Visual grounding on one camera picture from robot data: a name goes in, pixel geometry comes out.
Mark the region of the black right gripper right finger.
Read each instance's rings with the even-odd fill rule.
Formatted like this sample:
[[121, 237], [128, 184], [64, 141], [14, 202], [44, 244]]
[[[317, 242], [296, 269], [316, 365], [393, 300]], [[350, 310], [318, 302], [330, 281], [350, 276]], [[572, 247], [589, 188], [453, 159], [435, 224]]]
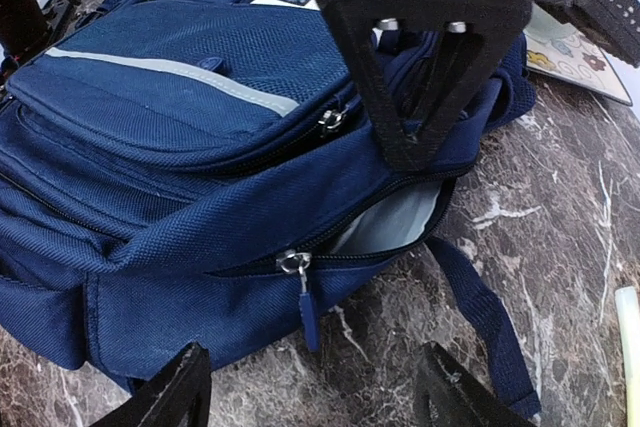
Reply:
[[421, 346], [414, 417], [427, 427], [517, 427], [531, 423], [510, 410], [440, 344]]

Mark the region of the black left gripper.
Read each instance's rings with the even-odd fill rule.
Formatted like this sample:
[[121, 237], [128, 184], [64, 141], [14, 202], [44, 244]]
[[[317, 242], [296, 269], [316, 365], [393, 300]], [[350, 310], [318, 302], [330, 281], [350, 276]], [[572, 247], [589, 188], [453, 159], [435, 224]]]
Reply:
[[[491, 76], [538, 5], [632, 65], [639, 64], [639, 0], [316, 0], [398, 172], [430, 164], [459, 114]], [[431, 56], [397, 103], [377, 61], [374, 28], [427, 32]]]

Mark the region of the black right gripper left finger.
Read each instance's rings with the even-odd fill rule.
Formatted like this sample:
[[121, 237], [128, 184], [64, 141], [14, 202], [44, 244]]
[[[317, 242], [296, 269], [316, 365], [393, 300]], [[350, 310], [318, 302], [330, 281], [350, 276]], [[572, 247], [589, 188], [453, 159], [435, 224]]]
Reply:
[[210, 399], [209, 352], [198, 343], [190, 343], [127, 402], [93, 426], [206, 427]]

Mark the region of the navy blue student backpack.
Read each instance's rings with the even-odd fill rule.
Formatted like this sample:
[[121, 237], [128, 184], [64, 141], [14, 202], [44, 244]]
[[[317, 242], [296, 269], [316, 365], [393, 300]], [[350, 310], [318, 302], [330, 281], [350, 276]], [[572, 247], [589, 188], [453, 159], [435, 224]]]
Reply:
[[106, 0], [52, 41], [1, 0], [1, 324], [147, 388], [302, 330], [425, 241], [494, 400], [540, 409], [501, 301], [431, 232], [479, 141], [532, 106], [532, 0]]

